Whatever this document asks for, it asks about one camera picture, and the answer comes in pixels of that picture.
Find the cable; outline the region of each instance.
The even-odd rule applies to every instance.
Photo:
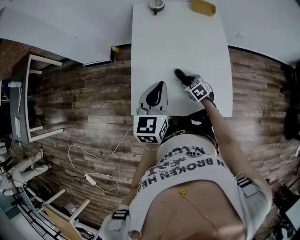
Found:
[[[70,175],[70,174],[67,174],[67,173],[65,173],[63,170],[60,170],[60,169],[52,169],[52,168],[49,168],[49,170],[52,170],[52,171],[62,171],[64,174],[66,174],[66,175],[68,175],[68,176],[70,176],[70,177],[72,177],[72,178],[80,178],[80,179],[84,179],[84,178],[81,178],[81,177],[78,177],[78,176],[72,176],[72,175]]]
[[[283,169],[284,166],[287,165],[287,164],[290,162],[290,160],[292,159],[292,157],[296,157],[296,154],[291,155],[290,159],[287,161],[286,164],[284,164],[284,165],[283,165],[276,173],[274,173],[273,175],[271,175],[271,176],[269,176],[269,177],[267,177],[267,178],[273,177],[273,176],[275,176],[277,173],[279,173],[279,172],[281,171],[281,169]]]
[[[117,145],[117,147],[115,148],[115,150],[114,150],[110,155],[108,155],[106,158],[97,157],[97,156],[95,156],[94,154],[89,153],[89,152],[88,152],[87,150],[85,150],[83,147],[78,146],[78,145],[74,145],[74,144],[72,144],[72,145],[69,147],[69,150],[67,151],[67,157],[69,158],[69,160],[70,160],[72,166],[73,166],[78,172],[80,172],[80,173],[82,173],[82,174],[84,174],[84,175],[86,175],[86,174],[89,174],[89,175],[100,174],[100,175],[112,177],[113,179],[115,179],[115,178],[114,178],[113,176],[111,176],[111,175],[106,175],[106,174],[99,173],[99,172],[86,172],[86,173],[81,172],[80,170],[78,170],[78,169],[73,165],[72,160],[71,160],[70,155],[69,155],[69,152],[70,152],[71,147],[74,146],[74,147],[78,147],[78,148],[83,149],[87,154],[90,154],[91,156],[93,156],[93,157],[95,157],[95,158],[98,158],[98,159],[101,159],[101,160],[106,160],[106,159],[108,159],[113,153],[115,153],[115,151],[117,150],[117,148],[119,147],[119,145],[121,144],[121,142],[122,142],[122,141],[124,140],[124,138],[126,137],[127,133],[128,133],[132,128],[133,128],[133,126],[132,126],[130,129],[128,129],[128,131],[125,133],[124,137],[123,137],[122,140],[119,142],[119,144]],[[95,184],[95,186],[97,186],[99,189],[101,189],[101,190],[104,191],[104,192],[109,192],[110,190],[113,190],[113,189],[116,189],[116,188],[119,187],[119,182],[118,182],[118,180],[116,180],[116,182],[117,182],[117,186],[116,186],[116,187],[113,187],[113,188],[111,188],[111,189],[109,189],[109,190],[103,190],[103,189],[100,188],[97,184]]]

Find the person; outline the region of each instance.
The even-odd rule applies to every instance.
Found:
[[[146,145],[128,195],[101,225],[103,240],[252,239],[271,189],[212,100],[201,103],[201,124],[181,117],[160,146]]]
[[[16,166],[9,169],[7,172],[0,175],[0,192],[4,195],[14,195],[17,193],[18,187],[22,187],[27,181],[33,179],[46,172],[49,168],[52,168],[52,164],[44,164],[40,167],[36,167],[33,170],[25,172],[25,170],[33,165],[40,159],[44,158],[44,150],[40,148],[40,152],[37,155],[32,156],[22,162],[18,163]]]

